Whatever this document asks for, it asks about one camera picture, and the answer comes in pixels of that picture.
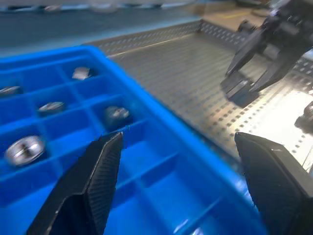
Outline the blue compartment tray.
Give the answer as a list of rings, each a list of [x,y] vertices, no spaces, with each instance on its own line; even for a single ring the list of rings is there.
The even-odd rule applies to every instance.
[[[77,67],[92,77],[73,79]],[[38,112],[55,101],[66,109]],[[106,125],[109,106],[132,119]],[[103,235],[267,235],[244,180],[91,46],[0,58],[0,235],[26,235],[63,174],[92,141],[115,132],[123,148]],[[44,154],[10,165],[4,152],[26,136],[39,136]]]

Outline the nut in blue tray right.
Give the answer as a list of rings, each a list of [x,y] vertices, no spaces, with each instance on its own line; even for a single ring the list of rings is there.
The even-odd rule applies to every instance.
[[[72,78],[76,80],[85,80],[92,77],[93,70],[87,67],[77,67],[74,69]]]

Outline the perforated metal tray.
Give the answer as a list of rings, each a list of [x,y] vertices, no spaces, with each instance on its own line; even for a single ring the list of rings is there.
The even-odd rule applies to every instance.
[[[241,108],[220,88],[241,34],[201,20],[91,41],[137,83],[197,132],[211,150],[239,168],[234,142],[246,132],[282,144],[313,170],[313,132],[295,122],[313,101],[313,58],[304,55],[280,82]]]

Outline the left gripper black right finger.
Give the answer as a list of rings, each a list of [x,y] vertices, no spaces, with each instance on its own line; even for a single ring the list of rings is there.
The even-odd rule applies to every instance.
[[[234,137],[248,190],[268,235],[313,235],[313,178],[281,144]]]

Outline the metal nut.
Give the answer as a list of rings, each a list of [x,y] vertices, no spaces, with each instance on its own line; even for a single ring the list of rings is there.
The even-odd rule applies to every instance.
[[[15,167],[30,164],[45,152],[45,142],[39,136],[26,136],[12,143],[4,152],[8,163]]]

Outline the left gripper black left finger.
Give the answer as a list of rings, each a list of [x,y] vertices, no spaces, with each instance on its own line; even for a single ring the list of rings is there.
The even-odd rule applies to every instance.
[[[92,141],[58,180],[26,235],[103,235],[122,148],[122,132]]]

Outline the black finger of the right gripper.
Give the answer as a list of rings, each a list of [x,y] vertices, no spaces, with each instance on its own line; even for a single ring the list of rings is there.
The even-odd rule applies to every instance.
[[[270,23],[263,24],[251,32],[236,51],[226,74],[239,71],[256,53],[262,53],[266,49],[271,35],[272,24]]]
[[[301,57],[301,50],[296,48],[282,49],[261,77],[252,85],[250,92],[259,92],[278,82],[293,68]]]

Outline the brown cardboard sheet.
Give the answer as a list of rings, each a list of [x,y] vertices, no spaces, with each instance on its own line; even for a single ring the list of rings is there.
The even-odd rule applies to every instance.
[[[218,12],[205,13],[203,18],[215,25],[236,31],[240,23],[248,20],[251,24],[260,26],[265,18],[255,16],[251,13],[251,9],[234,9]]]

